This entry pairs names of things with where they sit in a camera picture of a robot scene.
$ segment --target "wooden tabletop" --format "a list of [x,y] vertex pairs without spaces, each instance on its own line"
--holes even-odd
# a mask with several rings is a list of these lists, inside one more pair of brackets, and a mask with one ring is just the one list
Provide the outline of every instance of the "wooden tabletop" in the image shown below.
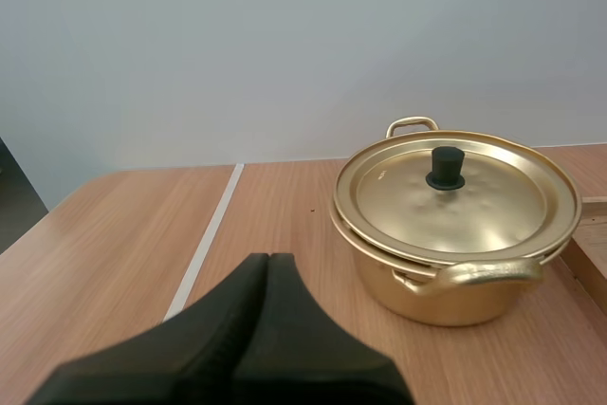
[[[585,195],[607,195],[607,145],[542,152]],[[292,252],[321,307],[393,358],[421,405],[607,403],[607,317],[561,260],[510,313],[478,326],[432,327],[376,303],[328,216],[343,163],[245,166],[188,304],[249,253]],[[0,403],[22,403],[60,362],[162,322],[232,170],[102,177],[0,255]]]

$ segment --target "pot lid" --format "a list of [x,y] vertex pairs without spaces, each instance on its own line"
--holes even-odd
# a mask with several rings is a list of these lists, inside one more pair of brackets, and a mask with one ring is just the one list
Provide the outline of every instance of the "pot lid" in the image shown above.
[[[397,126],[432,130],[398,137]],[[581,215],[571,178],[542,154],[490,135],[406,118],[341,170],[334,202],[367,242],[424,264],[542,256]]]

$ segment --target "pot rim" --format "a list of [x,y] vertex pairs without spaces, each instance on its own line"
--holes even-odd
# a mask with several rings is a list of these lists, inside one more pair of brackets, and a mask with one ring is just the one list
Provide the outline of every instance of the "pot rim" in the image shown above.
[[[567,187],[567,189],[569,191],[569,194],[573,198],[573,204],[575,206],[575,210],[573,213],[573,217],[571,218],[571,222],[568,225],[568,228],[566,230],[564,230],[559,236],[555,237],[554,240],[543,245],[540,249],[532,249],[531,251],[529,251],[527,253],[523,253],[523,254],[520,253],[520,251],[522,249],[524,249],[525,241],[523,241],[519,244],[514,245],[513,247],[508,247],[506,249],[498,249],[498,250],[494,250],[489,253],[476,254],[476,253],[440,252],[437,250],[424,249],[424,248],[414,246],[414,245],[409,245],[409,244],[405,244],[406,249],[396,249],[393,245],[390,245],[389,242],[385,242],[385,239],[382,239],[381,236],[377,235],[378,233],[381,233],[381,231],[369,230],[369,226],[371,226],[370,224],[367,224],[369,226],[363,225],[361,227],[361,225],[359,223],[357,223],[359,220],[353,220],[352,211],[350,211],[350,213],[348,213],[348,211],[345,210],[341,204],[342,200],[344,200],[346,198],[344,197],[344,195],[345,195],[344,189],[340,187],[340,185],[341,186],[345,185],[342,183],[342,178],[343,178],[344,173],[346,173],[346,171],[349,170],[349,167],[352,166],[352,163],[356,163],[357,160],[360,160],[365,155],[373,156],[371,153],[373,153],[374,151],[376,151],[376,152],[384,151],[386,149],[389,149],[390,147],[400,144],[403,141],[404,142],[413,142],[414,140],[416,140],[418,138],[436,138],[436,137],[439,137],[439,138],[442,138],[442,137],[473,138],[474,140],[479,141],[481,143],[497,144],[497,147],[500,147],[500,146],[503,146],[505,148],[507,147],[509,150],[514,150],[521,155],[529,157],[529,159],[531,159],[531,160],[538,160],[538,162],[546,165],[551,171],[553,171],[558,176],[558,178],[560,179],[560,182],[564,183],[564,185]],[[482,261],[482,260],[490,260],[490,259],[500,260],[500,259],[507,259],[507,258],[535,258],[535,257],[542,257],[542,256],[550,255],[550,253],[554,252],[555,249],[558,249],[559,247],[562,247],[563,244],[566,244],[569,241],[569,239],[571,238],[571,236],[573,235],[573,232],[575,231],[575,229],[580,221],[580,218],[581,218],[581,206],[582,205],[581,205],[581,196],[580,196],[579,191],[576,187],[576,184],[574,183],[571,176],[561,166],[559,166],[557,163],[555,163],[553,160],[551,160],[547,156],[544,156],[543,154],[539,153],[538,151],[535,151],[534,149],[523,146],[521,144],[517,144],[515,142],[509,141],[507,139],[495,137],[493,135],[488,135],[488,134],[472,133],[472,132],[457,131],[457,130],[432,130],[432,131],[428,131],[428,132],[410,133],[410,134],[399,136],[399,137],[389,137],[389,138],[383,139],[381,141],[378,141],[374,144],[371,144],[370,146],[367,146],[367,147],[359,150],[358,152],[356,152],[348,160],[348,162],[343,166],[343,168],[340,170],[340,173],[338,174],[336,184],[335,184],[335,191],[333,193],[333,206],[335,207],[335,210],[337,211],[340,220],[345,222],[348,225],[349,230],[354,232],[357,235],[357,237],[361,238],[361,240],[364,241],[366,244],[374,246],[379,251],[385,252],[385,254],[391,255],[393,257],[394,257],[394,255],[396,255],[397,257],[399,257],[399,259],[408,260],[408,262],[410,262],[410,263],[413,262],[413,263],[419,264],[419,265],[427,265],[427,266],[436,267],[437,265],[447,266],[447,265],[453,265],[453,264],[470,261],[470,260],[471,261]],[[339,226],[339,224],[336,223],[335,220],[334,220],[334,224],[336,225],[336,227]],[[440,255],[435,255],[435,254],[429,255],[428,254],[429,252],[441,253],[441,254],[445,253],[445,254],[442,255],[442,257],[440,257]]]

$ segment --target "white wall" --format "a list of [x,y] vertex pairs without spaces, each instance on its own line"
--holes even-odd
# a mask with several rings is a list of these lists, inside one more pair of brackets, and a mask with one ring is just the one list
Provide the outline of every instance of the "white wall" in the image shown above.
[[607,140],[605,0],[0,0],[0,132],[49,207],[123,168],[348,156],[394,118]]

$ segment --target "white strip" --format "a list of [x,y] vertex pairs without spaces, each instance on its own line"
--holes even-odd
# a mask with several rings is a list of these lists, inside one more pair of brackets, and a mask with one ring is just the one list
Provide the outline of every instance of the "white strip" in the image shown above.
[[231,196],[234,193],[234,189],[238,184],[238,179],[240,179],[240,174],[243,172],[244,167],[245,165],[243,163],[238,163],[236,166],[234,166],[234,171],[231,173],[230,180],[226,185],[226,190],[224,190],[224,194],[221,196],[219,204],[217,204],[215,213],[212,215],[211,221],[209,222],[205,233],[202,235],[200,244],[198,244],[198,248],[190,261],[190,265],[188,266],[186,273],[183,275],[183,279],[181,279],[181,284],[179,285],[175,297],[171,302],[171,306],[169,307],[169,310],[167,310],[167,314],[164,316],[164,322],[183,310],[183,307],[188,301],[188,296],[190,296],[193,284],[196,281],[196,277],[198,277],[198,272],[200,272],[200,269],[202,268],[202,264],[205,261],[207,252],[211,247],[212,240],[219,229],[219,225],[221,225],[221,220],[224,218],[224,214],[226,213],[226,209],[230,203]]

